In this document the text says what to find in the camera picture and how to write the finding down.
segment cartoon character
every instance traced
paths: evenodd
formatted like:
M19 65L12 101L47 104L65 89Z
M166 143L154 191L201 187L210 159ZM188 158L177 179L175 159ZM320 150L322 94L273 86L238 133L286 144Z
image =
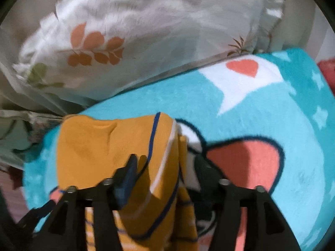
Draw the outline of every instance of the cartoon character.
M194 202L200 250L207 250L215 230L216 216L202 200L195 167L208 168L210 177L228 178L237 186L251 189L262 185L272 193L283 169L284 152L274 140L261 136L245 136L208 144L195 126L182 119L177 121L180 133L188 137L184 183ZM244 248L246 223L247 211L242 209L236 251Z

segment mustard yellow fabric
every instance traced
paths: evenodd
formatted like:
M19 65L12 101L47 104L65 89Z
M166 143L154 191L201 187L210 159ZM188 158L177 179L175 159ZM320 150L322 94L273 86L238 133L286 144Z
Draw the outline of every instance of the mustard yellow fabric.
M66 118L57 148L59 186L95 186L125 166L130 154L138 157L140 177L128 204L114 212L123 249L197 251L194 209L182 183L187 141L166 114L105 121ZM88 250L94 251L91 209L86 218Z

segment orange leaf print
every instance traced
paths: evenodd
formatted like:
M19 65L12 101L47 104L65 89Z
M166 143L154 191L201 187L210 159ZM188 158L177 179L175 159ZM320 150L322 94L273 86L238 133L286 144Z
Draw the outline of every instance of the orange leaf print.
M71 33L71 44L72 47L78 47L83 40L85 34L86 23L77 25Z
M118 58L122 58L122 53L123 53L123 48L119 49L119 50L116 50L114 52L114 55L117 56Z
M107 64L109 58L103 53L94 53L94 59L101 63L101 64Z
M72 54L67 58L67 64L72 67L76 67L79 64L79 55Z
M113 37L107 42L107 51L113 51L120 48L125 40L120 37Z
M118 57L116 57L113 53L109 53L109 62L112 65L116 65L120 62L120 59Z
M88 34L84 41L84 49L85 50L93 50L94 48L98 48L104 43L104 37L100 32L92 32Z
M91 66L92 58L88 54L80 53L79 62L83 66Z

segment screw head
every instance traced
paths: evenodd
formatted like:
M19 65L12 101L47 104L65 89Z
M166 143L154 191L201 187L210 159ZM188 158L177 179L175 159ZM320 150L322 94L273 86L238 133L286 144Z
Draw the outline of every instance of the screw head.
M66 190L68 193L74 193L77 191L77 187L76 186L70 186L67 188Z
M230 185L230 181L229 181L229 179L225 179L225 178L223 178L223 179L220 179L219 180L219 184L220 185L223 185L223 186L228 186L228 185Z
M265 190L265 188L264 188L263 186L257 186L257 187L256 187L256 190L257 190L258 192L266 192L266 190Z
M103 180L103 185L108 186L111 185L113 183L113 179L112 178L106 178Z

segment white fabric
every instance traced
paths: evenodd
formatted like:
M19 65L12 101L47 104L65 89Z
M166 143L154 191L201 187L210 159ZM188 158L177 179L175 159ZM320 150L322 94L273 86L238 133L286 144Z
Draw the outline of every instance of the white fabric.
M44 18L25 42L14 68L30 86L89 106L158 74L253 51L263 5L264 0L61 0L56 14Z

